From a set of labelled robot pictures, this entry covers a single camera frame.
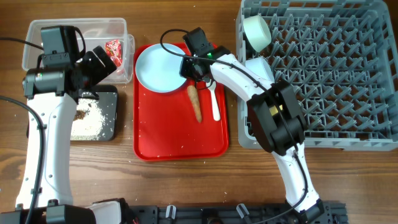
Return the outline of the orange carrot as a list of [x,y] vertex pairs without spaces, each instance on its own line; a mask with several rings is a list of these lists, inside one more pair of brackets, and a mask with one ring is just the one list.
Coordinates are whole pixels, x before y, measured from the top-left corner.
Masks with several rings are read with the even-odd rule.
[[190,102],[193,106],[193,110],[195,113],[195,117],[199,123],[202,122],[202,116],[201,116],[201,108],[200,108],[200,101],[198,97],[198,92],[197,89],[193,85],[189,85],[187,87],[187,93],[188,97],[190,99]]

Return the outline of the white plastic spoon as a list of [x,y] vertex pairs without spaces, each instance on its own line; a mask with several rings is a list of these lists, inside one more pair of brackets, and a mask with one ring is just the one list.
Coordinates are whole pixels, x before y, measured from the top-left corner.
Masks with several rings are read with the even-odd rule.
[[219,121],[221,119],[221,116],[220,116],[220,111],[219,111],[219,108],[218,108],[218,102],[217,102],[216,95],[215,95],[216,83],[215,82],[208,82],[206,84],[206,87],[210,91],[213,119],[215,121]]

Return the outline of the red snack wrapper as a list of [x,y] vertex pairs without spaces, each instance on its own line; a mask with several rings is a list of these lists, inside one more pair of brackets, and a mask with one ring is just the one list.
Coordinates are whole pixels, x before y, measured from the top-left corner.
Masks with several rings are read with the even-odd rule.
[[105,43],[106,54],[110,57],[113,63],[120,67],[123,63],[122,44],[119,39],[111,40]]

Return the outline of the light blue plate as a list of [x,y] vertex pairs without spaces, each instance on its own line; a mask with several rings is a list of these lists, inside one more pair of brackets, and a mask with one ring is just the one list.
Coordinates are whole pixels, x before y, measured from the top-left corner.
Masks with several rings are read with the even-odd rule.
[[136,77],[147,90],[156,93],[169,93],[177,90],[187,81],[180,75],[183,58],[168,52],[184,54],[173,44],[154,44],[143,50],[136,61]]

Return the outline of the brown food scrap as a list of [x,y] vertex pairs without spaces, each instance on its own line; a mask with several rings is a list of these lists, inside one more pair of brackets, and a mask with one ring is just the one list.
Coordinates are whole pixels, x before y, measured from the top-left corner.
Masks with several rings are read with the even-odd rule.
[[74,117],[74,121],[79,119],[84,119],[87,113],[88,113],[87,110],[77,110],[76,115]]

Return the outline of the white rice pile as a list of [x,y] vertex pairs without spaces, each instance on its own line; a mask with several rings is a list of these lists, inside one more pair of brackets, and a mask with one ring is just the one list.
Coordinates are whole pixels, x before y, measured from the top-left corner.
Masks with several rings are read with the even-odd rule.
[[72,141],[99,140],[106,121],[99,101],[80,98],[76,110],[87,110],[88,113],[84,119],[73,120],[70,139]]

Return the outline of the light blue bowl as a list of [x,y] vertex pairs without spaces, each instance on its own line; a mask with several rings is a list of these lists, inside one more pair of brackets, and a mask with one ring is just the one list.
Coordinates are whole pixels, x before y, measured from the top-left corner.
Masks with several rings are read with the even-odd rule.
[[275,82],[273,71],[264,57],[249,59],[245,62],[245,66],[256,75]]

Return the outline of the green bowl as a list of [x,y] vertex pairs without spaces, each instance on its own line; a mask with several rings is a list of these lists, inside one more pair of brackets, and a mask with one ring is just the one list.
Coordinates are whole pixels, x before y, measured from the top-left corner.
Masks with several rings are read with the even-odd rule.
[[271,43],[270,28],[260,15],[243,19],[243,29],[249,44],[256,52],[261,52]]

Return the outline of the yellow plastic cup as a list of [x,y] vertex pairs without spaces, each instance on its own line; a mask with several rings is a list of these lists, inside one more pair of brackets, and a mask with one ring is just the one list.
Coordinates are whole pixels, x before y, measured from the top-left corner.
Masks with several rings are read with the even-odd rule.
[[276,106],[272,106],[272,107],[269,108],[269,111],[270,111],[272,116],[278,114],[279,111],[282,111],[282,110],[283,110],[283,106],[282,105],[279,105],[279,109],[277,109]]

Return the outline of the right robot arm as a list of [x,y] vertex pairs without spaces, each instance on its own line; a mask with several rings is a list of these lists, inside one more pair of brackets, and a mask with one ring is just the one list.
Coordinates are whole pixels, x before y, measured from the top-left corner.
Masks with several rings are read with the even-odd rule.
[[292,85],[256,75],[223,46],[214,47],[201,28],[186,31],[189,55],[180,74],[194,82],[217,82],[246,102],[252,132],[258,144],[271,153],[285,185],[286,201],[299,223],[310,223],[323,212],[313,188],[304,154],[307,122]]

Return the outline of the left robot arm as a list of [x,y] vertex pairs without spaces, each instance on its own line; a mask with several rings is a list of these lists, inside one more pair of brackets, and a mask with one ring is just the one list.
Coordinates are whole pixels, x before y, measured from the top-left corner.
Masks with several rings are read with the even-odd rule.
[[116,69],[102,47],[86,49],[75,26],[41,30],[42,54],[22,81],[29,113],[29,139],[24,180],[16,207],[1,214],[2,223],[134,223],[123,198],[73,204],[70,188],[70,137],[83,91]]

